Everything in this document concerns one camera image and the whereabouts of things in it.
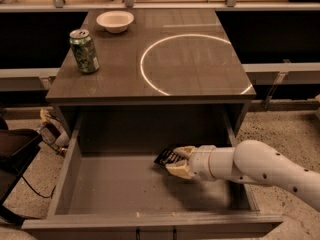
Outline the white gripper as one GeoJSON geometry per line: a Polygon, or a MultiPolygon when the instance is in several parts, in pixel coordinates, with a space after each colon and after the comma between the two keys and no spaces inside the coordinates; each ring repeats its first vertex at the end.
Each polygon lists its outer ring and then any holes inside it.
{"type": "Polygon", "coordinates": [[[239,177],[239,170],[234,165],[234,147],[217,148],[216,146],[182,146],[173,152],[183,159],[166,165],[168,172],[183,179],[215,181],[234,180],[239,177]]]}

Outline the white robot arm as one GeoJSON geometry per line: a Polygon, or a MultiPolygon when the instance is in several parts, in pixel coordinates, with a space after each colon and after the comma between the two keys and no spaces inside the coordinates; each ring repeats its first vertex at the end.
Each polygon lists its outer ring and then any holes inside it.
{"type": "Polygon", "coordinates": [[[165,168],[174,176],[276,186],[320,211],[320,174],[297,165],[263,142],[246,140],[236,147],[185,146],[173,153],[178,159],[165,168]]]}

